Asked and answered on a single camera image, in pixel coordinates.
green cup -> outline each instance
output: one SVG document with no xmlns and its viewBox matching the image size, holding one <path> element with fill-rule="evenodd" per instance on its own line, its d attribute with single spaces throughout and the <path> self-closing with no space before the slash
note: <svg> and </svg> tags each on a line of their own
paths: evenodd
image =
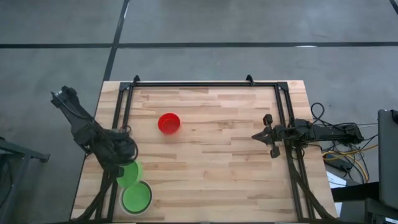
<svg viewBox="0 0 398 224">
<path fill-rule="evenodd" d="M 120 187 L 128 188 L 141 180 L 142 166 L 139 161 L 134 161 L 129 165 L 122 166 L 122 168 L 124 169 L 123 176 L 116 179 Z"/>
<path fill-rule="evenodd" d="M 152 203 L 152 189 L 147 182 L 141 180 L 138 184 L 122 189 L 119 203 L 124 212 L 129 215 L 144 213 Z"/>
</svg>

wooden table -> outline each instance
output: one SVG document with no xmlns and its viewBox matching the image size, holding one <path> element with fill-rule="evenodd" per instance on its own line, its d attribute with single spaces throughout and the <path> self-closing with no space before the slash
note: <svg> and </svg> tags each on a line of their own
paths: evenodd
<svg viewBox="0 0 398 224">
<path fill-rule="evenodd" d="M 311 119 L 303 81 L 288 83 L 295 117 Z M 96 113 L 104 128 L 112 125 L 118 89 L 119 82 L 104 82 Z M 132 217 L 119 206 L 119 189 L 114 222 L 297 220 L 283 145 L 280 156 L 271 159 L 271 148 L 251 139 L 264 129 L 266 113 L 273 115 L 273 125 L 280 123 L 273 88 L 135 88 L 131 106 L 131 136 L 137 142 L 143 179 L 152 187 L 154 201 L 145 214 Z M 172 136 L 164 136 L 157 128 L 158 118 L 168 112 L 176 113 L 182 121 Z M 336 216 L 319 148 L 306 148 L 304 161 L 312 192 Z M 72 218 L 78 217 L 98 193 L 102 173 L 95 156 L 88 156 Z M 300 197 L 307 213 L 302 192 Z"/>
</svg>

gray panel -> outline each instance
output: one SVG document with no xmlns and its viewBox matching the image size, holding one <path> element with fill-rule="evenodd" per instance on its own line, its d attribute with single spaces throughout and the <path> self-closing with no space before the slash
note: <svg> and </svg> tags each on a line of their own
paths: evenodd
<svg viewBox="0 0 398 224">
<path fill-rule="evenodd" d="M 0 44 L 111 43 L 123 0 L 0 1 Z"/>
<path fill-rule="evenodd" d="M 398 47 L 119 49 L 111 80 L 304 80 L 310 102 L 325 105 L 326 121 L 375 123 L 379 109 L 398 109 L 396 55 Z M 362 132 L 373 136 L 377 128 Z M 372 182 L 377 151 L 365 155 Z"/>
<path fill-rule="evenodd" d="M 397 41 L 398 17 L 374 0 L 137 0 L 121 42 Z"/>
<path fill-rule="evenodd" d="M 69 219 L 84 153 L 50 91 L 74 87 L 94 114 L 108 55 L 108 49 L 0 50 L 0 136 L 51 154 L 48 163 L 31 160 L 10 223 Z"/>
</svg>

red bowl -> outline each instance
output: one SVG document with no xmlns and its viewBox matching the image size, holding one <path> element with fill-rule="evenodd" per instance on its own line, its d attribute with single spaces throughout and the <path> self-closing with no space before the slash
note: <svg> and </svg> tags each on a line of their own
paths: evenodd
<svg viewBox="0 0 398 224">
<path fill-rule="evenodd" d="M 157 127 L 163 134 L 174 134 L 180 125 L 180 118 L 173 113 L 163 114 L 157 122 Z"/>
</svg>

gray floor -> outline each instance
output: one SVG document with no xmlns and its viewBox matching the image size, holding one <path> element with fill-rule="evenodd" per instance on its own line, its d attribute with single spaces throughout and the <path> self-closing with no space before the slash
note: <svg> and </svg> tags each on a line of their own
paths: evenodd
<svg viewBox="0 0 398 224">
<path fill-rule="evenodd" d="M 0 44 L 111 43 L 122 3 L 0 0 Z M 398 41 L 398 15 L 388 0 L 135 0 L 121 37 L 223 41 Z M 111 80 L 300 79 L 310 102 L 325 105 L 325 120 L 375 123 L 377 110 L 398 110 L 396 55 L 398 47 L 119 49 Z M 49 163 L 30 165 L 14 223 L 68 219 L 83 152 L 50 91 L 72 86 L 94 113 L 108 56 L 109 49 L 0 49 L 0 136 L 51 153 Z M 365 155 L 377 181 L 377 151 Z"/>
</svg>

